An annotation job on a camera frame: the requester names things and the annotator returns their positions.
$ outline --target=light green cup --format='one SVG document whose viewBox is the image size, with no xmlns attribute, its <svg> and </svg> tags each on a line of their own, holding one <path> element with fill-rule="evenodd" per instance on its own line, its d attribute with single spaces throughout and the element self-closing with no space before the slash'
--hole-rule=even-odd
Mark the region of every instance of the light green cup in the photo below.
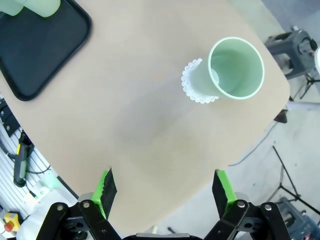
<svg viewBox="0 0 320 240">
<path fill-rule="evenodd" d="M 256 48 L 239 37 L 218 41 L 190 74 L 192 88 L 203 95 L 248 99 L 261 88 L 263 60 Z"/>
</svg>

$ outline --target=black metal stand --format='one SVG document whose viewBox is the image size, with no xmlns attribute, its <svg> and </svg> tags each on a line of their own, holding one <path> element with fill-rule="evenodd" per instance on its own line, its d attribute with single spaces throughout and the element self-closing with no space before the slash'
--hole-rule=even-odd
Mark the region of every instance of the black metal stand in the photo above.
<svg viewBox="0 0 320 240">
<path fill-rule="evenodd" d="M 279 153 L 277 152 L 275 146 L 272 146 L 272 148 L 273 148 L 275 154 L 277 155 L 278 159 L 279 159 L 280 162 L 281 162 L 281 172 L 280 172 L 280 182 L 279 182 L 279 186 L 278 186 L 278 187 L 276 188 L 276 190 L 271 194 L 271 196 L 268 198 L 267 202 L 269 202 L 269 201 L 277 194 L 277 192 L 278 192 L 280 189 L 282 189 L 282 190 L 284 190 L 286 193 L 290 194 L 290 195 L 293 197 L 293 199 L 288 200 L 288 202 L 293 202 L 293 201 L 296 202 L 296 201 L 299 201 L 299 202 L 303 203 L 305 206 L 307 206 L 308 208 L 310 208 L 312 211 L 314 211 L 316 214 L 318 214 L 318 215 L 320 216 L 320 211 L 319 211 L 319 210 L 317 210 L 316 208 L 314 208 L 313 206 L 311 206 L 309 203 L 307 203 L 306 201 L 304 201 L 303 199 L 301 199 L 301 195 L 298 194 L 297 189 L 296 189 L 296 186 L 294 185 L 294 182 L 292 181 L 292 179 L 291 179 L 291 177 L 290 177 L 290 175 L 289 175 L 289 173 L 288 173 L 288 171 L 287 171 L 287 169 L 286 169 L 286 166 L 285 166 L 284 162 L 282 161 L 281 157 L 279 156 Z M 284 172 L 286 173 L 286 175 L 287 175 L 288 178 L 289 178 L 289 181 L 290 181 L 290 183 L 291 183 L 291 185 L 292 185 L 292 187 L 293 187 L 294 193 L 291 192 L 291 191 L 289 191 L 289 190 L 288 190 L 287 188 L 285 188 L 285 187 L 283 186 L 283 184 L 282 184 L 282 183 L 283 183 L 283 179 L 284 179 Z"/>
<path fill-rule="evenodd" d="M 302 94 L 302 96 L 300 97 L 300 99 L 303 99 L 304 96 L 306 95 L 306 93 L 308 92 L 309 88 L 314 84 L 314 83 L 319 83 L 320 80 L 316 80 L 313 77 L 311 77 L 309 74 L 305 74 L 304 75 L 305 79 L 306 79 L 306 85 L 305 85 L 305 89 L 304 89 L 304 93 Z"/>
</svg>

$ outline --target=black tray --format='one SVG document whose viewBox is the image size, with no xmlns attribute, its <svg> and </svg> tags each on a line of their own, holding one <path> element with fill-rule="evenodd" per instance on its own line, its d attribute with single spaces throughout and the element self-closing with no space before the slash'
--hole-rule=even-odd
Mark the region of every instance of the black tray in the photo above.
<svg viewBox="0 0 320 240">
<path fill-rule="evenodd" d="M 0 70 L 14 95 L 35 98 L 86 42 L 89 15 L 73 0 L 43 18 L 24 7 L 16 16 L 0 13 Z"/>
</svg>

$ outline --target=yellow label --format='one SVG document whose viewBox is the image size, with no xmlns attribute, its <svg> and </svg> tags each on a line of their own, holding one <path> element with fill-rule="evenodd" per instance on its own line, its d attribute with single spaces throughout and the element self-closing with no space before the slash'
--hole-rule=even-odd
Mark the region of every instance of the yellow label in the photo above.
<svg viewBox="0 0 320 240">
<path fill-rule="evenodd" d="M 20 144 L 18 144 L 18 147 L 16 148 L 16 154 L 19 155 L 20 152 Z"/>
</svg>

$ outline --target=black handheld tool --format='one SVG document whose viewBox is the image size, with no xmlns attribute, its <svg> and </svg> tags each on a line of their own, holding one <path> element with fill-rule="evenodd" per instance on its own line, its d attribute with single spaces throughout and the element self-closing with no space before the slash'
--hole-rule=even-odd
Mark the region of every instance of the black handheld tool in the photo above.
<svg viewBox="0 0 320 240">
<path fill-rule="evenodd" d="M 22 188 L 26 185 L 26 169 L 27 169 L 27 158 L 34 149 L 34 144 L 29 139 L 25 131 L 21 132 L 18 147 L 16 149 L 16 155 L 14 157 L 14 168 L 13 168 L 13 182 L 14 184 Z"/>
</svg>

